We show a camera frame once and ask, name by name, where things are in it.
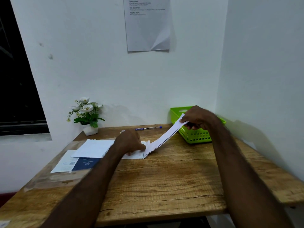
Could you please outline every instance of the blue pen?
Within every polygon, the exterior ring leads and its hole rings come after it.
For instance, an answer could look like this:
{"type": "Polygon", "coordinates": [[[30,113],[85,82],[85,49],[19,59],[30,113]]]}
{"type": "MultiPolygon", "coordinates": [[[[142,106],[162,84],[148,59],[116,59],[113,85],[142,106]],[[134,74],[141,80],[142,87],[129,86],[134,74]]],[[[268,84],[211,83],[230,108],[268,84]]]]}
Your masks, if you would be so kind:
{"type": "Polygon", "coordinates": [[[150,130],[150,129],[157,129],[157,128],[162,128],[162,126],[147,127],[147,128],[137,128],[135,130],[150,130]]]}

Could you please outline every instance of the potted plant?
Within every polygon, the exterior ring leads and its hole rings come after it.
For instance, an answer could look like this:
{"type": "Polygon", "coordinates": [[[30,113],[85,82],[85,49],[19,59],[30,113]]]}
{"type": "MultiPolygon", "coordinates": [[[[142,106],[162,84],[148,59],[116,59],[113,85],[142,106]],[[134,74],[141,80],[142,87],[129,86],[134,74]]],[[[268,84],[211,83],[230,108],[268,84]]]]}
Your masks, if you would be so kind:
{"type": "Polygon", "coordinates": [[[74,123],[80,122],[83,126],[83,132],[86,136],[98,133],[97,120],[103,120],[99,118],[99,109],[102,105],[98,105],[97,102],[89,102],[90,98],[81,98],[75,100],[78,106],[72,106],[72,111],[67,116],[67,121],[71,121],[71,116],[75,113],[77,118],[74,119],[74,123]]]}

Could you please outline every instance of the window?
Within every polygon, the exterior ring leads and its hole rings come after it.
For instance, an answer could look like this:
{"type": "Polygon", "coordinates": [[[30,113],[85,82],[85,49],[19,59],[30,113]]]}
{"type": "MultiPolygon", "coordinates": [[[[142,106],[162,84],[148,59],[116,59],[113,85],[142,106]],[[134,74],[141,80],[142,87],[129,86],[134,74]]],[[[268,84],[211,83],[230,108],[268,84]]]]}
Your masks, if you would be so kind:
{"type": "Polygon", "coordinates": [[[49,133],[10,0],[0,0],[0,136],[49,133]]]}

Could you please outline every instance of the white flower pot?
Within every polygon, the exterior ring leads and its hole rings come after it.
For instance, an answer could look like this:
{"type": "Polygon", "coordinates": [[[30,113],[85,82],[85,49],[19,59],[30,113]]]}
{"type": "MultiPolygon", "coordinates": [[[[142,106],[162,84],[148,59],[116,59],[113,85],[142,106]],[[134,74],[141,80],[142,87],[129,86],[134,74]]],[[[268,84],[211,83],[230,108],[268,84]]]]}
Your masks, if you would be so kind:
{"type": "Polygon", "coordinates": [[[94,127],[90,126],[90,124],[84,125],[82,127],[83,127],[83,132],[86,134],[86,136],[98,133],[98,128],[94,128],[94,127]]]}

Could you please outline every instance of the plastic basket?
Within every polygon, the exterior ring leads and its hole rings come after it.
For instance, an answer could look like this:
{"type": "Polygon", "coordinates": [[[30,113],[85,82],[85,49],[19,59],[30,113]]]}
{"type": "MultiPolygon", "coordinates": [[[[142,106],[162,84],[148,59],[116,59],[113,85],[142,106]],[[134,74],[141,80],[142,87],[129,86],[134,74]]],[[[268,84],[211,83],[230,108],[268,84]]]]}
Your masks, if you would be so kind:
{"type": "MultiPolygon", "coordinates": [[[[175,107],[170,109],[171,114],[171,122],[174,124],[177,119],[181,116],[182,113],[185,113],[192,106],[186,107],[175,107]]],[[[179,129],[179,133],[183,136],[183,138],[188,143],[202,143],[202,142],[211,142],[210,134],[207,130],[203,130],[202,128],[198,130],[188,130],[185,126],[182,126],[179,129]]]]}

